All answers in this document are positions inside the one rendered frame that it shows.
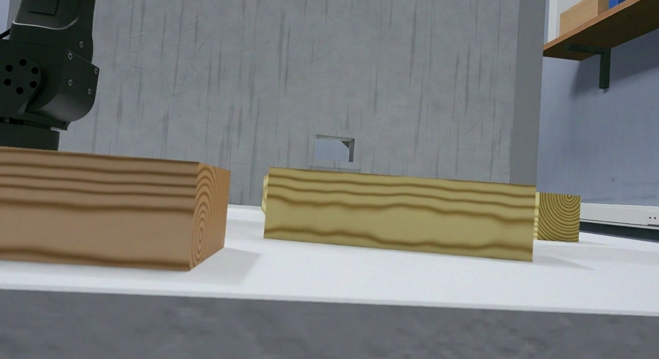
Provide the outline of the grey panel wall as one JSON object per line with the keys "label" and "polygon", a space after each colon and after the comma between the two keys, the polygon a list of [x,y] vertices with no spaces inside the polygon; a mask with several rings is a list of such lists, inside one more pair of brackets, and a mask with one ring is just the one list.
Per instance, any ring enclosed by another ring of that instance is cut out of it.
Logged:
{"label": "grey panel wall", "polygon": [[[546,0],[96,0],[93,107],[58,151],[536,185]],[[310,127],[360,170],[307,166]]]}

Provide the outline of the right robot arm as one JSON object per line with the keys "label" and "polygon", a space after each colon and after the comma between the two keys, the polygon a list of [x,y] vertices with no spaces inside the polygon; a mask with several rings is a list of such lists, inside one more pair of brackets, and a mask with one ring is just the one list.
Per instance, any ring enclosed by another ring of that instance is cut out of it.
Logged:
{"label": "right robot arm", "polygon": [[21,0],[0,38],[0,146],[58,151],[56,130],[93,107],[95,1]]}

